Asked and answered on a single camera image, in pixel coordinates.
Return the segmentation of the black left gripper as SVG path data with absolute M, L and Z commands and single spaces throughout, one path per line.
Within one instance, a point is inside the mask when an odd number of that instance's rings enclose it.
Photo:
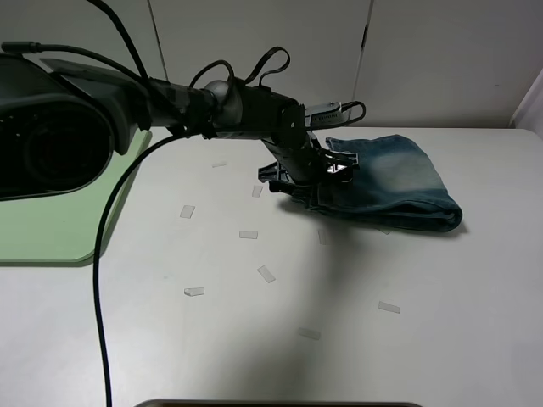
M 279 132 L 262 142 L 276 161 L 258 169 L 258 180 L 296 201 L 320 185 L 351 182 L 360 168 L 357 153 L 323 148 L 310 131 Z

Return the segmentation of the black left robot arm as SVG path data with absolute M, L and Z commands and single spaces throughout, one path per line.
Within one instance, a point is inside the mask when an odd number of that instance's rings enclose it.
M 260 181 L 273 191 L 347 182 L 357 153 L 323 148 L 321 109 L 266 86 L 212 81 L 202 89 L 151 81 L 60 59 L 1 57 L 1 198 L 74 192 L 96 181 L 137 131 L 189 138 L 260 140 L 275 157 Z

